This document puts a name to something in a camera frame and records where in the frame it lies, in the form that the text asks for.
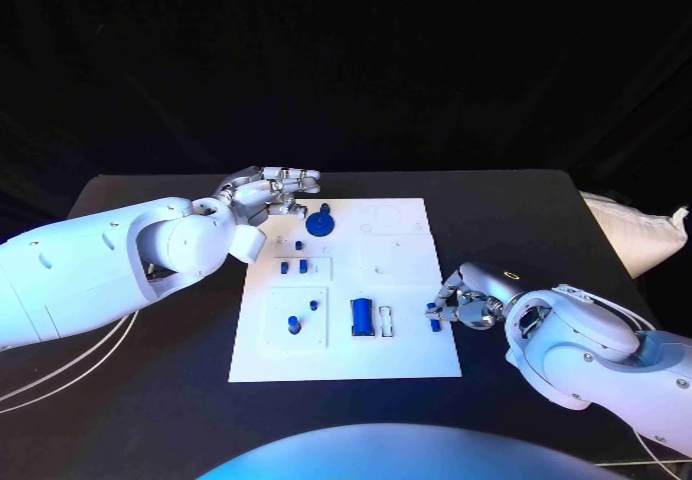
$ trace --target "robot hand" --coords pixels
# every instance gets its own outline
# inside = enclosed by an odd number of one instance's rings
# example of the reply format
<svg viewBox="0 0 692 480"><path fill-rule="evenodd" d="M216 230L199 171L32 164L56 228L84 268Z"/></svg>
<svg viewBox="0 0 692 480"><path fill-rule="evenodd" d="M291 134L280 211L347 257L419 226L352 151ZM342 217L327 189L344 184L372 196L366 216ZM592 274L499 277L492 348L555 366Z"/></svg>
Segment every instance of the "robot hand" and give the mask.
<svg viewBox="0 0 692 480"><path fill-rule="evenodd" d="M307 215L294 193L320 173L249 167L213 195L163 198L40 227L0 245L0 350L92 330L216 271L252 263L269 214Z"/></svg>
<svg viewBox="0 0 692 480"><path fill-rule="evenodd" d="M458 306L447 306L454 297ZM600 404L692 456L689 338L654 331L636 313L569 285L530 290L512 272L473 263L444 282L425 316L479 330L504 321L506 359L538 392L572 410Z"/></svg>

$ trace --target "white board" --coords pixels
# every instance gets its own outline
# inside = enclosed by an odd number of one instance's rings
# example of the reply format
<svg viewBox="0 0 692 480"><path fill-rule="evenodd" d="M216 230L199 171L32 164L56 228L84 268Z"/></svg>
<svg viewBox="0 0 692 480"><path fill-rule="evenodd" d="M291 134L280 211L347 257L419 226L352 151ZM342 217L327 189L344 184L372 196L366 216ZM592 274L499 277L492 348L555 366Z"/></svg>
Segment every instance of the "white board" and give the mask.
<svg viewBox="0 0 692 480"><path fill-rule="evenodd" d="M248 266L229 382L461 376L450 325L432 332L424 316L441 275L422 199L300 203L310 212L329 204L334 231L313 237L293 216L272 216L261 226L267 244ZM372 300L375 336L352 336L356 298ZM381 306L391 311L391 337L382 336Z"/></svg>

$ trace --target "white robotic arm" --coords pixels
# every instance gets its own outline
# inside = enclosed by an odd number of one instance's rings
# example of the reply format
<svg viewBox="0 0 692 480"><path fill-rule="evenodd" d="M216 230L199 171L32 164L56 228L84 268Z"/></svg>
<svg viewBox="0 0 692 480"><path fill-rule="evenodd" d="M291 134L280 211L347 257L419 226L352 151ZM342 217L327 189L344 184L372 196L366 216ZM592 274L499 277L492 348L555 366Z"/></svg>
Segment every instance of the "white robotic arm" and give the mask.
<svg viewBox="0 0 692 480"><path fill-rule="evenodd" d="M252 263L269 214L307 209L314 170L249 167L215 194L163 198L40 227L0 245L0 350L92 330L199 282L231 253ZM153 272L147 266L154 265Z"/></svg>
<svg viewBox="0 0 692 480"><path fill-rule="evenodd" d="M454 297L458 306L447 306ZM650 440L692 456L689 338L640 331L641 317L574 287L532 291L517 275L473 263L447 279L427 317L480 330L504 321L506 359L539 393L572 410L600 404Z"/></svg>

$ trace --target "black curtain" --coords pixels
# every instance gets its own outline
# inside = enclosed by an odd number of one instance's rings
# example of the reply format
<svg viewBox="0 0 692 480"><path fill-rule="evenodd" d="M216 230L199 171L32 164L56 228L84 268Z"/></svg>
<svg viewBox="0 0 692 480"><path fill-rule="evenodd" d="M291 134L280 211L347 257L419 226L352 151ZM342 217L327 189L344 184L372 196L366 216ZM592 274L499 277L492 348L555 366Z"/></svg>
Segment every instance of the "black curtain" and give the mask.
<svg viewBox="0 0 692 480"><path fill-rule="evenodd" d="M685 2L14 0L0 19L6 235L98 174L251 164L559 168L688 202Z"/></svg>

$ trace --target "black table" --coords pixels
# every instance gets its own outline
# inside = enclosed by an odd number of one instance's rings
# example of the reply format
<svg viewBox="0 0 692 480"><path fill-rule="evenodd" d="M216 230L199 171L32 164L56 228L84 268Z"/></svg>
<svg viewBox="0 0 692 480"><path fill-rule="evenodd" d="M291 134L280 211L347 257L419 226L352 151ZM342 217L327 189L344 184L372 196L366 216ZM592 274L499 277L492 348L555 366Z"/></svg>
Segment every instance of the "black table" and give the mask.
<svg viewBox="0 0 692 480"><path fill-rule="evenodd" d="M200 198L222 178L98 177L71 217L166 196ZM321 198L425 199L444 277L464 261L484 261L539 286L571 283L650 317L565 173L327 173L320 183ZM592 462L647 459L605 409L574 412L533 391L504 361L502 327L454 325L463 378L228 383L244 280L245 265L229 258L141 311L118 351L76 385L0 416L6 476L189 478L280 438L370 422L470 428ZM3 391L52 371L109 328L4 352Z"/></svg>

